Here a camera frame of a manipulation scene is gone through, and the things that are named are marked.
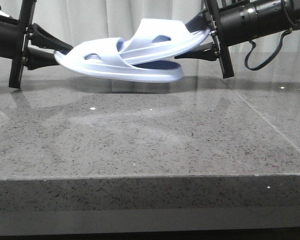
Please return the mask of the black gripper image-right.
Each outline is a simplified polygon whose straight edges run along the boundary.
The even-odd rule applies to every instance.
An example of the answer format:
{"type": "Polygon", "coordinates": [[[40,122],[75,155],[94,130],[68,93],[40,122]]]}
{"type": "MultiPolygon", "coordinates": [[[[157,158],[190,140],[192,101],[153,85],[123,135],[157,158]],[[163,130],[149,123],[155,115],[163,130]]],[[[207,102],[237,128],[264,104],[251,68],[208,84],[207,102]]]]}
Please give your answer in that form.
{"type": "Polygon", "coordinates": [[[199,12],[195,17],[185,24],[190,33],[207,29],[208,24],[211,28],[213,42],[209,42],[192,50],[175,56],[175,59],[199,59],[206,61],[216,61],[219,59],[222,76],[224,79],[234,76],[233,65],[229,48],[226,44],[225,34],[221,23],[221,13],[216,0],[204,0],[204,7],[207,14],[199,12]]]}

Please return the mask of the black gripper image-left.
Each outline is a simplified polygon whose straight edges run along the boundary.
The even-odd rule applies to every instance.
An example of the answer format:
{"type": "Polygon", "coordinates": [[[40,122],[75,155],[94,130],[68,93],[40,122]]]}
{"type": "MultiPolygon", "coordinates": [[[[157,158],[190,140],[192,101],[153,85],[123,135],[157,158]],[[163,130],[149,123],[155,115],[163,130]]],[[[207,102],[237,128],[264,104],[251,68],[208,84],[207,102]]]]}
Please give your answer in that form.
{"type": "MultiPolygon", "coordinates": [[[[59,63],[56,61],[52,53],[41,51],[35,48],[28,48],[28,27],[33,22],[36,0],[23,0],[18,18],[17,25],[17,38],[15,45],[15,52],[11,62],[11,69],[9,75],[8,86],[10,88],[19,89],[21,87],[21,80],[25,66],[28,70],[35,70],[38,68],[57,66],[59,63]]],[[[55,51],[71,51],[74,47],[67,44],[58,38],[54,37],[41,26],[34,23],[30,28],[31,44],[42,49],[50,49],[55,51]]]]}

